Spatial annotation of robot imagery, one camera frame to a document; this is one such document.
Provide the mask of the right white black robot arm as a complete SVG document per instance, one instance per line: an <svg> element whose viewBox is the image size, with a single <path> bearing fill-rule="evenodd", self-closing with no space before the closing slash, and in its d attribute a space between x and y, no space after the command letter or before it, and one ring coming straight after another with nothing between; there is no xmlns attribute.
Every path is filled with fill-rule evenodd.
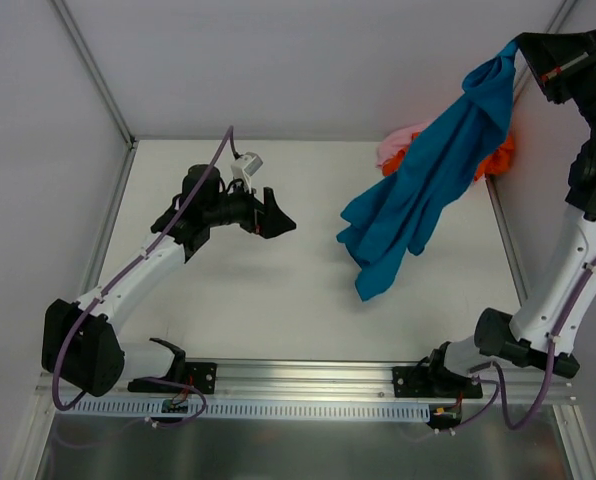
<svg viewBox="0 0 596 480"><path fill-rule="evenodd" d="M542 371L541 397L554 376L571 379L580 368L575 338L596 296L596 29L522 33L517 42L547 100L574 101L590 137L570 166L562 230L542 279L517 313L487 308L471 337L432 351L419 374L438 397L465 393L497 360Z"/></svg>

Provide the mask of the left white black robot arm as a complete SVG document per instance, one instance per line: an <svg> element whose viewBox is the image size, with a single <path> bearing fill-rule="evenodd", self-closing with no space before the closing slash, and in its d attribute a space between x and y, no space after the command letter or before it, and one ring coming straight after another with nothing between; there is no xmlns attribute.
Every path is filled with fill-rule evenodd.
<svg viewBox="0 0 596 480"><path fill-rule="evenodd" d="M169 274L185 265L210 239L212 229L237 225L264 239L295 229L274 191L263 197L238 179L224 184L206 164L189 168L179 194L154 222L135 257L107 283L78 299L55 300L46 310L41 366L94 397L120 381L133 392L175 391L193 378L185 351L151 338L121 343L118 335L139 303Z"/></svg>

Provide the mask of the teal blue t shirt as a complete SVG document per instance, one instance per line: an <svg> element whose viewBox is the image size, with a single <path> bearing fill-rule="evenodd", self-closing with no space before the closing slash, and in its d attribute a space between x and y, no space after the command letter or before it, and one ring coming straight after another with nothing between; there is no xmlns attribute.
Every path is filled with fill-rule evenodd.
<svg viewBox="0 0 596 480"><path fill-rule="evenodd" d="M472 70L461 96L417 136L398 169L342 210L348 225L337 240L360 268L355 289L361 300L392 286L406 254L423 253L444 208L506 140L517 51L510 41Z"/></svg>

